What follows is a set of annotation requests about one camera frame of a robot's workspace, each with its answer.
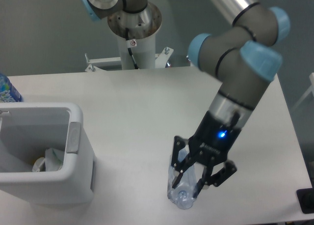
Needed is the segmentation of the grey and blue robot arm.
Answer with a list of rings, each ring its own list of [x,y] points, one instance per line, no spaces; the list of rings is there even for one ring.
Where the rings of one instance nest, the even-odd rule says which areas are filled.
[[[155,68],[153,38],[161,25],[160,11],[148,0],[81,0],[92,20],[107,18],[121,39],[123,69]],[[258,0],[211,0],[232,28],[220,36],[199,34],[190,43],[193,65],[221,82],[193,136],[174,138],[170,189],[178,190],[195,163],[204,166],[199,180],[186,186],[196,198],[205,186],[219,186],[236,172],[228,152],[269,84],[282,65],[272,46],[287,37],[290,20],[278,8],[265,8]]]

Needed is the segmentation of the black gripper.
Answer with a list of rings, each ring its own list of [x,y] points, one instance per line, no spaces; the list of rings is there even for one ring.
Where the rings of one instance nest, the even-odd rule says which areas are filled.
[[[237,171],[235,163],[227,160],[227,155],[240,132],[240,128],[225,124],[206,112],[196,132],[188,140],[175,136],[171,156],[174,175],[171,187],[175,189],[184,183],[194,189],[193,197],[197,198],[205,186],[218,187],[224,183]],[[223,168],[212,174],[214,166],[222,162]],[[205,166],[198,182],[195,163]]]

